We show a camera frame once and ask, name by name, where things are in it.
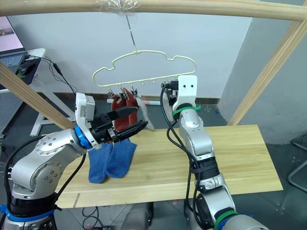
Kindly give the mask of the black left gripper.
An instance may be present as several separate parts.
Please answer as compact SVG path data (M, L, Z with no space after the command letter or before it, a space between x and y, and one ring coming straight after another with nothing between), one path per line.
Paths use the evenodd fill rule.
M134 106L124 106L109 113L100 114L90 122L92 126L90 132L98 144L116 143L128 139L142 131L147 126L148 121L141 120L121 131L115 130L112 121L125 118L137 110L138 108Z

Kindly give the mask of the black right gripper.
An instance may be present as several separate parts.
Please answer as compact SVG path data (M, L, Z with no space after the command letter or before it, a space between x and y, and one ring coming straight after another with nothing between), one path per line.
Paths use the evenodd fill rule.
M177 92L178 90L172 90L170 88L167 88L167 98L169 105L174 105L177 101Z

